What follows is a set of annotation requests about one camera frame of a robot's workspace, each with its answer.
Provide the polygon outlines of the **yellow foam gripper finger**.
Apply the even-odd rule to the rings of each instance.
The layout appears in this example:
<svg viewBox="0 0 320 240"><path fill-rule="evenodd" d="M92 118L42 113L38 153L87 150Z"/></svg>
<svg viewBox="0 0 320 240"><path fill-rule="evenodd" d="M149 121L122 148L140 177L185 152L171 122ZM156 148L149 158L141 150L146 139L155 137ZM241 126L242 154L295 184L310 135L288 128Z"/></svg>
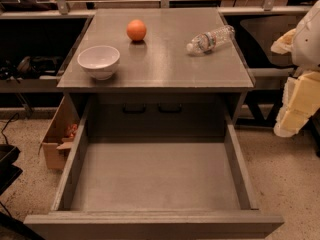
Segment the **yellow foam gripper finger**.
<svg viewBox="0 0 320 240"><path fill-rule="evenodd" d="M293 50L293 37L296 33L296 29L291 29L284 35L279 37L273 42L271 51L277 54L291 53Z"/></svg>
<svg viewBox="0 0 320 240"><path fill-rule="evenodd" d="M289 77L284 87L282 107L276 117L274 133L279 137L297 134L320 109L320 73L305 72Z"/></svg>

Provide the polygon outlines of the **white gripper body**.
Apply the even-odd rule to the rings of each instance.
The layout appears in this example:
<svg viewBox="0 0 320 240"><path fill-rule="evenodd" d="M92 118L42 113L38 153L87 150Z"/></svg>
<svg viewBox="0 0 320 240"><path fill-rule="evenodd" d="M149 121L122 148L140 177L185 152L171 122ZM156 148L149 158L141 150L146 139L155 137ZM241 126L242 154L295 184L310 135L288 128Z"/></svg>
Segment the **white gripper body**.
<svg viewBox="0 0 320 240"><path fill-rule="evenodd" d="M320 1L297 24L291 54L300 71L317 69L320 65Z"/></svg>

